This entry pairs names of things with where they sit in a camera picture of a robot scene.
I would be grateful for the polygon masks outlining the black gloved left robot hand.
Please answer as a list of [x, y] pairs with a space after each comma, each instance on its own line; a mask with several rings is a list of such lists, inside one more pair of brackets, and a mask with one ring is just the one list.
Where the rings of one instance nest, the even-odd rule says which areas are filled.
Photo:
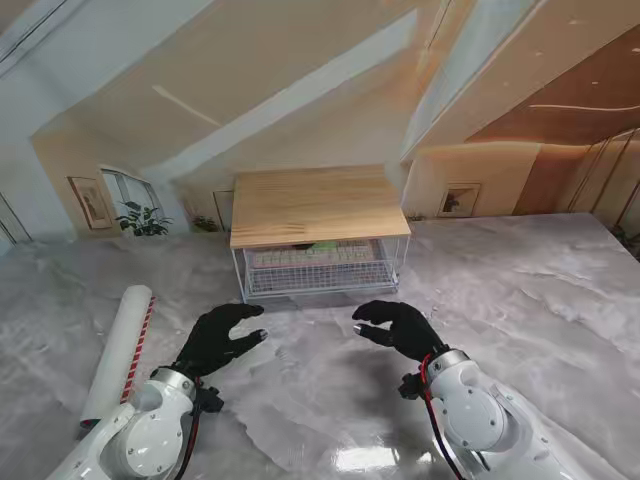
[[258, 305], [228, 303], [201, 315], [170, 368], [191, 380], [223, 368], [267, 338], [268, 333], [264, 329], [236, 339], [230, 338], [231, 329], [242, 320], [263, 313], [264, 308]]

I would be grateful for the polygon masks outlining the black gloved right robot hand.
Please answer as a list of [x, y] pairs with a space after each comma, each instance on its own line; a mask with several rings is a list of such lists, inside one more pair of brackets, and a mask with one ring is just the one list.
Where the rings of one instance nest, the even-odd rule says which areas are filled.
[[355, 331], [373, 343], [396, 349], [405, 357], [422, 362], [436, 358], [450, 347], [431, 327], [427, 318], [404, 302], [374, 300], [360, 305], [353, 313]]

